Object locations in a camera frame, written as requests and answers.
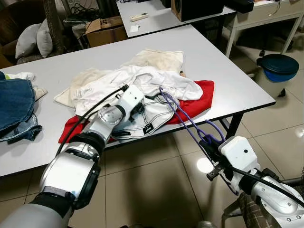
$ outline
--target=black device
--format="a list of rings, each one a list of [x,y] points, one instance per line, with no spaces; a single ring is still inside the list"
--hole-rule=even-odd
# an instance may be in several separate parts
[[[248,13],[253,10],[253,0],[224,0],[224,5],[240,13]]]
[[[223,12],[223,0],[171,0],[172,12],[180,21],[200,18]]]
[[[171,7],[171,0],[161,0],[161,2],[164,5],[164,7],[166,7],[166,8]]]

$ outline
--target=white desk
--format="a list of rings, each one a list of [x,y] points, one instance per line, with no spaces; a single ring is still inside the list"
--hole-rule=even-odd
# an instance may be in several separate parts
[[[119,9],[120,16],[123,20],[123,25],[125,27],[128,37],[134,37],[165,29],[171,29],[174,27],[190,24],[195,21],[235,13],[234,10],[224,7],[222,13],[182,22],[179,21],[178,18],[172,13],[171,8],[165,8],[160,0],[150,0],[141,3],[138,3],[136,1],[120,3],[120,1],[118,1],[117,7]],[[148,13],[149,17],[134,22],[130,20],[131,16],[138,15],[141,13]],[[135,24],[138,24],[140,26],[139,30],[137,32],[130,32],[131,25]]]
[[[0,176],[44,165],[54,158],[64,124],[74,116],[74,110],[56,103],[53,98],[69,87],[75,75],[90,67],[116,69],[144,48],[182,50],[185,53],[183,70],[188,78],[215,82],[212,107],[205,115],[194,118],[196,123],[232,115],[236,116],[237,122],[244,112],[275,103],[271,96],[191,25],[8,67],[2,71],[33,72],[36,75],[33,84],[46,88],[48,94],[35,106],[38,122],[43,127],[35,141],[0,144]],[[182,129],[180,124],[166,125],[154,135],[179,129]],[[115,142],[108,146],[126,142]]]
[[[232,44],[237,39],[237,31],[282,20],[297,18],[281,51],[281,54],[284,54],[287,51],[287,48],[304,15],[304,0],[281,0],[280,8],[275,13],[277,6],[277,2],[262,0],[254,4],[251,12],[237,13],[235,16],[231,17],[228,24],[225,25],[225,27],[230,30],[226,56],[229,57],[230,55]]]

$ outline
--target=remote control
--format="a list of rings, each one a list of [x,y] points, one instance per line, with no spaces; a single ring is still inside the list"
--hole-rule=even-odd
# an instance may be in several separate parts
[[[147,18],[148,16],[149,16],[148,13],[142,13],[140,15],[131,16],[130,19],[131,19],[131,21],[136,21],[136,20],[141,20],[141,19]]]

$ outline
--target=pile of clothes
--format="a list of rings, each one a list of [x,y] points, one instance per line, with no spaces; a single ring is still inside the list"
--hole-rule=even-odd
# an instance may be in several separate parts
[[[114,139],[143,138],[154,133],[164,124],[177,124],[179,120],[160,94],[161,87],[170,94],[190,117],[209,109],[212,103],[214,83],[212,81],[193,81],[181,76],[183,53],[160,52],[145,49],[119,69],[88,69],[77,75],[69,88],[57,95],[54,100],[75,109],[76,117],[70,119],[59,140],[62,142],[68,130],[78,118],[103,99],[109,93],[123,85],[136,85],[145,95],[142,109],[133,115],[133,121],[117,125],[113,132]],[[114,105],[115,96],[100,104]],[[78,133],[85,123],[73,132]]]
[[[32,87],[33,73],[16,75],[0,71],[0,142],[33,141],[42,127],[33,113],[35,101],[47,93]]]

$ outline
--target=cardboard box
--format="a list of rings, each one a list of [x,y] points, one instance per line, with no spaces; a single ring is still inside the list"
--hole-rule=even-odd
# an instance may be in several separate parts
[[[97,47],[128,38],[120,16],[96,19],[87,23],[85,34],[91,47]]]

